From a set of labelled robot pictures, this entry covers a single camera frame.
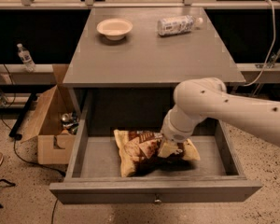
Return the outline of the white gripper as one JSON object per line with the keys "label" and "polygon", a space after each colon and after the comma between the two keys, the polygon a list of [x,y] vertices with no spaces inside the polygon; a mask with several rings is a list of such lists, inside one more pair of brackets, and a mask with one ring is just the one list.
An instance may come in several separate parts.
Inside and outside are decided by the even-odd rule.
{"label": "white gripper", "polygon": [[178,143],[183,143],[190,138],[196,126],[205,120],[204,116],[186,114],[179,106],[170,109],[163,120],[161,133],[166,139],[161,141],[158,156],[168,158],[172,154],[179,155],[183,149]]}

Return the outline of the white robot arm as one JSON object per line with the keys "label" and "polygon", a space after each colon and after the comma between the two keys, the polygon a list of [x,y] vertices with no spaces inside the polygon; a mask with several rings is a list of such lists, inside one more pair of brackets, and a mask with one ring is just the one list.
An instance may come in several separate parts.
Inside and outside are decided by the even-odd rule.
{"label": "white robot arm", "polygon": [[186,141],[199,123],[211,118],[280,147],[280,102],[228,94],[224,82],[215,77],[179,83],[174,101],[161,127],[170,141]]}

